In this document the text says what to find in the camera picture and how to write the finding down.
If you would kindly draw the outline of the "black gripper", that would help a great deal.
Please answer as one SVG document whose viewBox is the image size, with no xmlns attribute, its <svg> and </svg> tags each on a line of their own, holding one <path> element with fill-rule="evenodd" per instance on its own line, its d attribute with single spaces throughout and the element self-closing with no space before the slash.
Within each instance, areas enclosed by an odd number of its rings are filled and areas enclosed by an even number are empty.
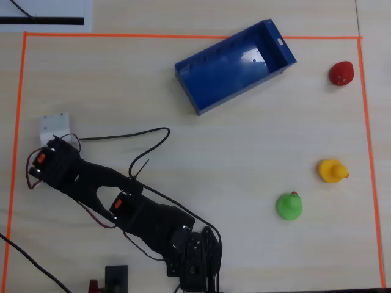
<svg viewBox="0 0 391 293">
<path fill-rule="evenodd" d="M 78 164 L 82 161 L 81 150 L 58 136 L 53 136 L 48 141 L 45 155 L 45 162 L 48 164 Z"/>
</svg>

